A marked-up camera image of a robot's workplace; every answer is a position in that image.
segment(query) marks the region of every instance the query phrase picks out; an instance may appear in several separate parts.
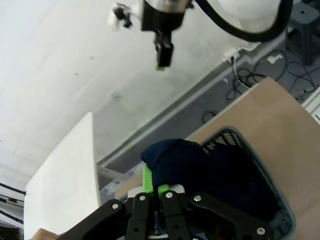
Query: screw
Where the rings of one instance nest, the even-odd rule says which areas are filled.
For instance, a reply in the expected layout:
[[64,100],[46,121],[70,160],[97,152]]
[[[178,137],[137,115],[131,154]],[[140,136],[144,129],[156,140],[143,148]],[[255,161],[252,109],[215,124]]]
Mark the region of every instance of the screw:
[[263,228],[263,227],[259,227],[257,230],[256,230],[256,233],[259,234],[259,235],[263,235],[266,233],[266,230]]
[[113,208],[113,209],[117,209],[118,207],[119,207],[119,205],[116,204],[116,203],[112,205],[112,208]]
[[197,195],[197,196],[194,197],[194,200],[195,200],[196,202],[199,202],[199,201],[201,200],[201,197],[200,197],[199,195]]
[[165,196],[169,199],[172,198],[174,195],[172,194],[172,192],[168,192]]

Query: stool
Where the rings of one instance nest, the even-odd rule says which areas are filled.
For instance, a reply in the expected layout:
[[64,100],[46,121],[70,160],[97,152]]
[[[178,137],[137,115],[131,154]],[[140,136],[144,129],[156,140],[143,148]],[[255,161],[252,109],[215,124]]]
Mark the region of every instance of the stool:
[[[312,34],[320,22],[320,13],[318,10],[305,4],[298,2],[293,5],[289,25],[294,27],[291,33],[286,29],[285,48],[302,58],[302,64],[311,65],[312,59]],[[301,47],[297,47],[290,41],[290,38],[297,32],[301,33]]]

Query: white board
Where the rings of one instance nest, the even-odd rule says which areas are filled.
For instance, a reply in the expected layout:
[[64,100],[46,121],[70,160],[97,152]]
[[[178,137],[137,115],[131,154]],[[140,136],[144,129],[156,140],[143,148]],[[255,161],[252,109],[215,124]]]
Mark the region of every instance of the white board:
[[62,234],[100,206],[93,114],[64,137],[26,186],[24,239],[42,228]]

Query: gray laundry basket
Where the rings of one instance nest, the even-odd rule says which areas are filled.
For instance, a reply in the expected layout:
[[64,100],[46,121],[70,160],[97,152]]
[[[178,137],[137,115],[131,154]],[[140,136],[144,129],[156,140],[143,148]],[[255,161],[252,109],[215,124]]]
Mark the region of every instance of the gray laundry basket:
[[273,239],[285,240],[289,238],[296,228],[296,218],[283,193],[276,186],[253,148],[236,128],[230,126],[224,127],[210,137],[210,139],[206,141],[202,147],[204,151],[209,153],[211,150],[217,147],[218,144],[224,144],[226,146],[238,146],[245,151],[246,155],[248,155],[248,157],[252,160],[260,176],[265,180],[266,185],[269,187],[270,192],[273,193],[278,203],[279,210],[276,212],[274,219],[269,222],[271,228],[273,229]]

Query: dark blue cloth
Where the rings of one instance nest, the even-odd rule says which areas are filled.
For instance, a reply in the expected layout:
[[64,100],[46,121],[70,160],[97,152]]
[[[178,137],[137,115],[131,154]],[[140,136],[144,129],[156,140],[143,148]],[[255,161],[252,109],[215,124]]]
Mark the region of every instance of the dark blue cloth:
[[205,192],[269,222],[277,201],[254,163],[238,146],[219,144],[208,154],[196,142],[167,139],[141,153],[152,171],[152,185],[179,184],[187,196]]

